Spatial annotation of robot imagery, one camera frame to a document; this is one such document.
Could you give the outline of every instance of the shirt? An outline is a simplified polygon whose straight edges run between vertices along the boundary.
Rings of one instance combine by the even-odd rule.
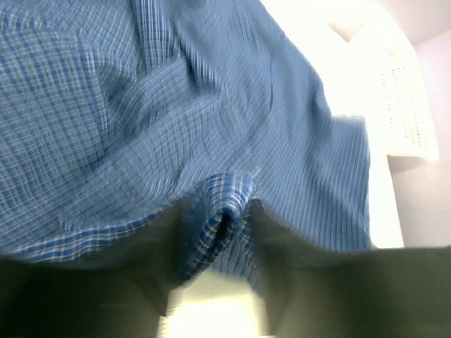
[[[0,28],[0,254],[80,260],[182,197],[182,280],[256,282],[257,198],[321,248],[370,247],[364,124],[331,118],[258,0],[0,0]]]

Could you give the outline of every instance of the white plastic basket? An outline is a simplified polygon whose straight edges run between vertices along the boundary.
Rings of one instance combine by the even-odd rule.
[[[415,50],[389,15],[370,20],[350,47],[375,67],[375,95],[384,123],[387,154],[438,160],[431,110]]]

